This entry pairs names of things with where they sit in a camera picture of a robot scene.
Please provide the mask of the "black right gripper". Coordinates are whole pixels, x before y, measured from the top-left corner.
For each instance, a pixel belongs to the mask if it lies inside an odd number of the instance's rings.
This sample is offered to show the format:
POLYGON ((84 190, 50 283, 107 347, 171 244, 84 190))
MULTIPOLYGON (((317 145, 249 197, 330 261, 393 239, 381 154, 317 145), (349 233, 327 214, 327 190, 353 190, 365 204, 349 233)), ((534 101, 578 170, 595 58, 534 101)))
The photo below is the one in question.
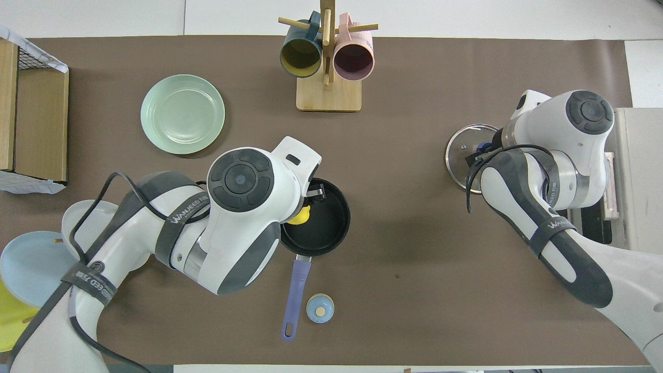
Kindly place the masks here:
POLYGON ((478 145, 476 151, 466 157, 466 163, 469 167, 480 162, 489 162, 491 158, 503 151, 502 140, 497 139, 490 142, 482 142, 478 145))

